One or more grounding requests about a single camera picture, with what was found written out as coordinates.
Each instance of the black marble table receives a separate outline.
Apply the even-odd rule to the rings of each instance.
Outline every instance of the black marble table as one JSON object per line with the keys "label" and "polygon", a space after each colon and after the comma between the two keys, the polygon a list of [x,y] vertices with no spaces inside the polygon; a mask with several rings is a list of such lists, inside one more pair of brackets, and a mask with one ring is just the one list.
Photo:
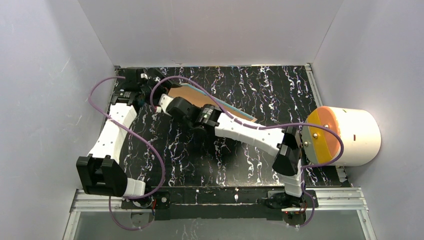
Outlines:
{"label": "black marble table", "polygon": [[[123,75],[124,69],[118,71]],[[215,97],[257,118],[262,125],[303,122],[316,109],[303,66],[165,67],[167,76],[196,81]],[[169,187],[273,187],[281,186],[272,169],[274,158],[262,150],[220,137],[201,137],[153,114],[145,105],[131,129],[149,141],[166,166]],[[157,186],[161,166],[154,154],[131,135],[123,144],[120,166],[127,176]],[[307,186],[340,186],[335,167],[310,169]]]}

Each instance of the marble tabletop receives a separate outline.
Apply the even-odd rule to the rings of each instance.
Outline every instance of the marble tabletop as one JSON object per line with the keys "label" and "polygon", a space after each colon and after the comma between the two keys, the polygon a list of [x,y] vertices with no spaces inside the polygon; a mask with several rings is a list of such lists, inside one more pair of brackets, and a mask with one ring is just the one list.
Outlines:
{"label": "marble tabletop", "polygon": [[[196,81],[215,97],[270,126],[303,122],[317,108],[303,66],[164,67],[166,76]],[[221,137],[203,137],[164,114],[153,114],[145,105],[131,129],[162,155],[169,187],[270,187],[281,186],[272,169],[274,158],[266,152]],[[156,186],[161,166],[138,139],[127,135],[120,166],[130,178]],[[340,186],[334,166],[309,169],[307,186]]]}

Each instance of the white wall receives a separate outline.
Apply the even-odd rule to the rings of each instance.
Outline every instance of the white wall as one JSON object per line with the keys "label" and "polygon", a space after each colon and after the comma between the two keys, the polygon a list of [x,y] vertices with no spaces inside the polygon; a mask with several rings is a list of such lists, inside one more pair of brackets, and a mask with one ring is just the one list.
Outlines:
{"label": "white wall", "polygon": [[312,65],[325,105],[369,111],[377,157],[348,169],[378,239],[423,239],[424,1],[345,0]]}
{"label": "white wall", "polygon": [[114,65],[304,65],[343,0],[79,0]]}
{"label": "white wall", "polygon": [[2,1],[0,36],[0,239],[62,239],[114,68],[77,0]]}

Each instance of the brown cardboard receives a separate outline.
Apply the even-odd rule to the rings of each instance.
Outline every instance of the brown cardboard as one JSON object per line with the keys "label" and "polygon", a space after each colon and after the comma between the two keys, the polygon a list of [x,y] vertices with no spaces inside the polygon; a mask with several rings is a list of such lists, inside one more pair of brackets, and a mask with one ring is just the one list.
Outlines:
{"label": "brown cardboard", "polygon": [[[211,104],[211,105],[217,106],[211,100],[210,97],[204,95],[202,92],[197,91],[196,89],[193,89],[192,87],[187,85],[183,85],[182,87],[171,88],[168,92],[168,95],[173,98],[182,97],[186,99],[187,101],[189,101],[191,104],[199,108],[202,108],[205,104]],[[224,105],[224,108],[238,118],[245,119],[251,122],[255,122],[257,120],[256,118],[251,119],[241,114],[239,111],[232,109],[231,107]]]}

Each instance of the yellow panel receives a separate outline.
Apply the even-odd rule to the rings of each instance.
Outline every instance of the yellow panel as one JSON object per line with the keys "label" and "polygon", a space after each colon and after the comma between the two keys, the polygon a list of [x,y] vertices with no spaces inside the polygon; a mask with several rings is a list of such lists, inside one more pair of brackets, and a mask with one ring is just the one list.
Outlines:
{"label": "yellow panel", "polygon": [[[306,122],[310,124],[321,125],[320,118],[318,117],[318,111],[313,111],[307,117]],[[318,163],[323,164],[331,161],[333,158],[331,157],[329,147],[327,146],[324,130],[316,127],[309,127],[309,134],[313,142]]]}

